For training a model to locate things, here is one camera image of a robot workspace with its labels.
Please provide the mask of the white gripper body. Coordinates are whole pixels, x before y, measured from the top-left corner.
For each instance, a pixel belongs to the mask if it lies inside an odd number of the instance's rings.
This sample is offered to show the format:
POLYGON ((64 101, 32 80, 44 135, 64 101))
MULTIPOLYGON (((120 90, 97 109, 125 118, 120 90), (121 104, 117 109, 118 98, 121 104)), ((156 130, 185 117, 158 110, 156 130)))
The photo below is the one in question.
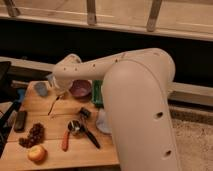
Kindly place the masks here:
POLYGON ((57 80, 55 80, 53 82, 53 87, 54 87, 54 90, 55 90, 55 93, 57 95, 63 95, 64 93, 66 93, 73 85, 73 82, 70 81, 62 81, 62 82, 59 82, 57 80))

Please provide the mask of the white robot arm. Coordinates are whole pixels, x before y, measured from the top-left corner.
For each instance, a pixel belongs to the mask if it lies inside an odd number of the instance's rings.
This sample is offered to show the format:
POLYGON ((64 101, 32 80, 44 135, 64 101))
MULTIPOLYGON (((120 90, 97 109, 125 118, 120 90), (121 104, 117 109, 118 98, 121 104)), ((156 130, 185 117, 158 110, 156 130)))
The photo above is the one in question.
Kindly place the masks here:
POLYGON ((168 89, 175 65, 158 48, 82 62, 69 55, 53 68, 56 92, 76 79, 101 80, 102 98, 121 171, 182 171, 168 89))

